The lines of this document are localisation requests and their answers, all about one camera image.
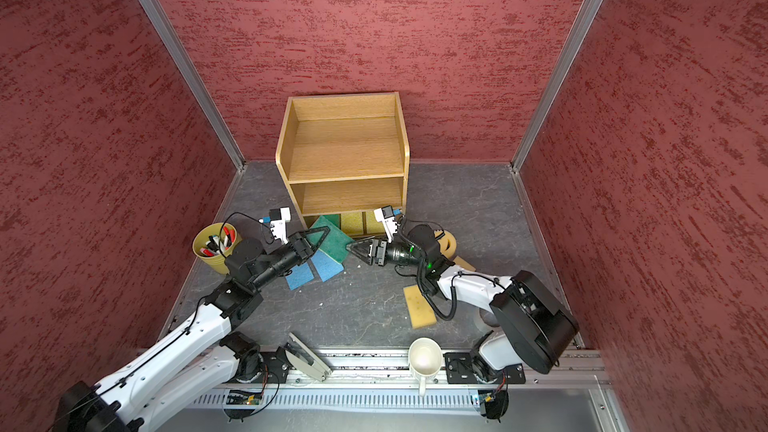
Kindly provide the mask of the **yellow pen cup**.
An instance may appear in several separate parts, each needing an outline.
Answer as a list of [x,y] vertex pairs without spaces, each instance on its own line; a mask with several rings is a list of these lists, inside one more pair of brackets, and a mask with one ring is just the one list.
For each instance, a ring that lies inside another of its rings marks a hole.
[[202,229],[193,240],[195,255],[215,272],[227,275],[226,258],[232,254],[241,237],[230,223],[214,223]]

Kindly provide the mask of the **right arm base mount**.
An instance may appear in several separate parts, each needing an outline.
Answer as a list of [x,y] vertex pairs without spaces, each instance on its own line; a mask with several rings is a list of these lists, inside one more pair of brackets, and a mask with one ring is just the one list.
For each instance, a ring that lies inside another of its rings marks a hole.
[[454,385],[522,385],[526,377],[521,364],[493,369],[478,354],[446,352],[443,354],[446,379]]

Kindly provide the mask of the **markers in cup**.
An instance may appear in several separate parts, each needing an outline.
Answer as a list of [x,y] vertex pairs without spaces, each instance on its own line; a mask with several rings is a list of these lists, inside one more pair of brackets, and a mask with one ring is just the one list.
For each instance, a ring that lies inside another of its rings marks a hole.
[[203,257],[225,256],[235,245],[237,233],[235,229],[226,224],[222,225],[219,232],[209,235],[204,245],[199,249]]

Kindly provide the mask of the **white mug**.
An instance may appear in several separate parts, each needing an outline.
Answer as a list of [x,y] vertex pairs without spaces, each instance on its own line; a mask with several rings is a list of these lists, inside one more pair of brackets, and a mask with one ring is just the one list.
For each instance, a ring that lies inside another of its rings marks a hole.
[[433,382],[443,366],[443,351],[436,341],[422,337],[410,345],[407,359],[409,371],[418,382],[419,396],[424,397],[427,386]]

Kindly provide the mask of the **light blue sponge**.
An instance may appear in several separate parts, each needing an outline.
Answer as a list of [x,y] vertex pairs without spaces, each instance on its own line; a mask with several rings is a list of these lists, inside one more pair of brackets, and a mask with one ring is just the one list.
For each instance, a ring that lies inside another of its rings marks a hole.
[[309,262],[294,267],[285,277],[290,290],[296,290],[314,280],[314,274]]
[[322,250],[318,250],[311,259],[318,277],[326,282],[344,271],[344,266]]

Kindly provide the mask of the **dark green sponge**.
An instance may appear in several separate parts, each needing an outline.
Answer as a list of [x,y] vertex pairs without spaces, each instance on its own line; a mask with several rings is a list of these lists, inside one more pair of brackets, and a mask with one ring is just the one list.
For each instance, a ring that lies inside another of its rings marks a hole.
[[346,250],[346,245],[354,240],[346,235],[340,228],[337,228],[332,223],[328,222],[324,216],[320,216],[310,229],[321,226],[329,226],[331,232],[320,246],[319,250],[324,251],[337,262],[343,263],[349,254]]

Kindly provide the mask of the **grey stapler on rail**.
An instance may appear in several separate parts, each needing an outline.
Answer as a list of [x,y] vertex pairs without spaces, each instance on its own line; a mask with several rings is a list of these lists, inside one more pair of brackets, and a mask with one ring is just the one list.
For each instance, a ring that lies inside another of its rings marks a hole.
[[288,337],[289,341],[283,346],[288,362],[310,379],[318,382],[326,381],[332,374],[330,366],[294,333],[290,332]]

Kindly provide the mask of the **yellow smiley face sponge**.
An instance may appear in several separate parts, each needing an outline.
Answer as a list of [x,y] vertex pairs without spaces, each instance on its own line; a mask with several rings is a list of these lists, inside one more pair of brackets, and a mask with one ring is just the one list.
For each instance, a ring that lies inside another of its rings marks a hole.
[[446,258],[452,259],[457,251],[457,240],[455,236],[451,232],[443,230],[436,233],[436,239],[440,246],[440,253]]

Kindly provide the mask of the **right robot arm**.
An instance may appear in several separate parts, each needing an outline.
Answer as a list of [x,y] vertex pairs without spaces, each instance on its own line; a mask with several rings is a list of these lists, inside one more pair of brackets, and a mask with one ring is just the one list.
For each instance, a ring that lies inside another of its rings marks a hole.
[[571,312],[527,270],[488,275],[447,257],[444,236],[420,224],[406,234],[358,239],[346,249],[370,265],[412,266],[418,294],[437,319],[452,320],[461,303],[491,314],[495,328],[471,353],[478,376],[517,364],[550,373],[579,333]]

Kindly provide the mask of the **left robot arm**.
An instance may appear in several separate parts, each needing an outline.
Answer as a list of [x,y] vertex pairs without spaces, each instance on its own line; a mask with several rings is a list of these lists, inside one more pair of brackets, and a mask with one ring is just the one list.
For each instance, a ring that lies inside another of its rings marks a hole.
[[238,332],[262,290],[306,263],[327,226],[299,231],[268,252],[244,239],[225,259],[225,279],[154,346],[94,385],[78,382],[59,400],[54,431],[154,431],[213,387],[230,380],[265,390],[271,371],[258,344]]

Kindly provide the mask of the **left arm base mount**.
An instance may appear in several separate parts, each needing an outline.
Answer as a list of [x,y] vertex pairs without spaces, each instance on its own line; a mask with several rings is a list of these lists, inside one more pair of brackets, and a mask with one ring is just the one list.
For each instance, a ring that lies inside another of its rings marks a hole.
[[275,351],[253,350],[239,359],[233,380],[241,384],[284,384],[291,368],[284,347]]

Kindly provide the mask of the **bright green sponge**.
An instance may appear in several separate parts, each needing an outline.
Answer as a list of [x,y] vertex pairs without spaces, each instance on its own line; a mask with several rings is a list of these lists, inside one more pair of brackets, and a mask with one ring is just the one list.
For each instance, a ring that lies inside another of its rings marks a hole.
[[324,218],[332,223],[335,227],[341,228],[341,216],[339,214],[324,215]]

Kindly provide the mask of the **wooden three-tier shelf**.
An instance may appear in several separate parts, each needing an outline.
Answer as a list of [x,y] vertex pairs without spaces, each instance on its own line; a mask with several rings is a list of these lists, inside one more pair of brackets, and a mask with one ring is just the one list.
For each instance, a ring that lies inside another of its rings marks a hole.
[[406,208],[410,145],[397,92],[294,96],[275,152],[302,225]]

